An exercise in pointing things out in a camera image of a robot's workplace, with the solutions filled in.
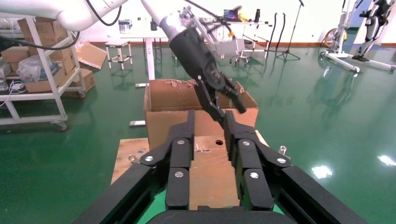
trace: white metal shelf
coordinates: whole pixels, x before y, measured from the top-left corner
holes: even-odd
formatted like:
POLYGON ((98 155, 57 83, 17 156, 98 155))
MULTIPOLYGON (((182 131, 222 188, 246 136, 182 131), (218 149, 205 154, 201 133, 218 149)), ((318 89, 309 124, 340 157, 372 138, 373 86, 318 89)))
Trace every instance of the white metal shelf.
MULTIPOLYGON (((73 81, 73 79, 77 76, 77 74, 80 72, 80 68, 75 68, 74 73, 70 78, 65 82, 64 85, 58 86, 58 94, 62 95, 68 88, 70 83, 73 81)), ((54 94, 52 92, 50 93, 28 93, 28 94, 16 94, 16 95, 0 95, 0 102, 5 101, 8 99, 8 101, 22 101, 22 100, 37 100, 37 99, 53 99, 54 94)))
MULTIPOLYGON (((16 17, 16 18, 26 18, 30 32, 33 36, 33 40, 35 45, 42 46, 40 37, 38 35, 37 29, 35 27, 35 22, 33 17, 31 16, 24 16, 24 15, 15 15, 15 14, 4 14, 0 13, 0 17, 16 17)), ((53 48, 59 48, 62 46, 67 45, 73 40, 71 32, 67 31, 67 37, 52 46, 53 48)), ((51 87, 51 92, 49 93, 29 93, 29 94, 15 94, 15 95, 0 95, 0 102, 5 101, 8 110, 10 111, 10 114, 12 118, 0 118, 0 125, 11 125, 11 124, 22 124, 22 123, 36 123, 36 122, 51 122, 55 123, 60 126, 61 130, 66 129, 66 123, 65 121, 67 120, 67 115, 64 110, 62 101, 61 101, 61 95, 65 91, 78 91, 81 94, 85 94, 85 85, 84 85, 84 79, 81 73, 81 69, 79 66, 78 58, 77 58, 77 53, 76 49, 74 46, 71 47, 71 52, 73 54, 73 58, 76 64, 76 67, 74 69, 74 73, 71 76, 68 76, 68 79, 64 82, 62 86, 57 86, 54 78, 51 73, 50 65, 48 64, 47 58, 48 56, 53 53, 53 50, 43 50, 43 49, 37 49, 38 55, 42 61, 47 80, 49 82, 49 85, 51 87), (76 76, 79 76, 80 79, 80 87, 69 87, 69 85, 72 83, 73 79, 76 76), (58 110, 59 110, 59 115, 50 115, 50 116, 30 116, 30 117, 20 117, 18 112, 16 111, 13 101, 23 101, 23 100, 44 100, 44 99, 53 99, 55 100, 58 110)), ((7 79, 19 79, 19 77, 8 77, 7 79)))

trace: wheel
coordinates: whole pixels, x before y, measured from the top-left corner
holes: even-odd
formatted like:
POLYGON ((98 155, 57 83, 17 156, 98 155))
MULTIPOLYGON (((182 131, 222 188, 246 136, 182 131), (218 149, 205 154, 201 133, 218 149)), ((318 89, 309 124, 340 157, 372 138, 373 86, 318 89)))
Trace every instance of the wheel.
POLYGON ((80 98, 85 98, 86 93, 85 93, 85 91, 79 91, 78 95, 80 96, 80 98))
POLYGON ((66 131, 66 129, 67 129, 67 124, 66 124, 65 122, 59 122, 59 123, 57 123, 57 125, 58 125, 59 131, 61 131, 61 132, 66 131))

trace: table leg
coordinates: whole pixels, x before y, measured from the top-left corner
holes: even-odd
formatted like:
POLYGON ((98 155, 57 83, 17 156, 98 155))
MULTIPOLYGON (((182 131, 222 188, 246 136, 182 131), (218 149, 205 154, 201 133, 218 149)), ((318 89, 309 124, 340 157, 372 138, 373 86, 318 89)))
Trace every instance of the table leg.
MULTIPOLYGON (((148 71, 148 79, 154 80, 155 77, 155 68, 154 68, 154 57, 153 57, 153 39, 152 38, 144 38, 145 43, 145 53, 147 60, 147 71, 148 71)), ((148 83, 136 83, 135 88, 146 87, 148 83)))
POLYGON ((146 126, 146 121, 144 120, 133 120, 129 123, 130 127, 136 127, 136 126, 146 126))
POLYGON ((146 39, 146 58, 147 58, 147 71, 148 71, 148 79, 154 80, 155 77, 155 68, 154 68, 154 58, 153 58, 153 39, 146 39))

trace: tripod stand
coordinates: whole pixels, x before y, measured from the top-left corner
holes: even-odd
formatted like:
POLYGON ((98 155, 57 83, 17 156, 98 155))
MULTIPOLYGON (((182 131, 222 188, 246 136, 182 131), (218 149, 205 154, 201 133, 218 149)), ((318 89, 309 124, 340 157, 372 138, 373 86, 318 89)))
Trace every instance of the tripod stand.
POLYGON ((300 7, 298 8, 298 13, 297 13, 297 17, 296 17, 296 21, 294 22, 294 27, 293 27, 293 32, 291 33, 291 38, 289 41, 289 46, 287 47, 287 50, 282 52, 280 55, 276 56, 278 59, 281 59, 281 57, 283 57, 283 60, 287 60, 287 61, 298 61, 301 58, 298 57, 297 55, 294 55, 292 53, 290 53, 290 45, 291 45, 291 40, 293 39, 293 35, 294 35, 294 30, 296 29, 296 25, 297 25, 297 20, 298 20, 298 16, 300 15, 300 10, 301 10, 301 6, 304 6, 304 3, 300 1, 300 7), (288 55, 292 55, 293 57, 295 57, 295 59, 287 59, 288 55))

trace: open cardboard box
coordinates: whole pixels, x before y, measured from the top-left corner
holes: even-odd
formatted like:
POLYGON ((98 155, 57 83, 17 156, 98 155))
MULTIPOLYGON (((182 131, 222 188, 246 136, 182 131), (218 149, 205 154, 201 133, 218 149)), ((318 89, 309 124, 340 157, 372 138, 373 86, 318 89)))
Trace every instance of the open cardboard box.
MULTIPOLYGON (((144 111, 150 150, 163 144, 169 129, 174 124, 187 120, 187 111, 195 110, 195 136, 223 135, 224 130, 213 121, 211 116, 202 110, 194 90, 195 81, 175 79, 150 80, 144 94, 144 111)), ((250 94, 236 82, 247 111, 240 114, 230 100, 220 95, 221 109, 233 111, 238 123, 255 126, 258 107, 250 94)))

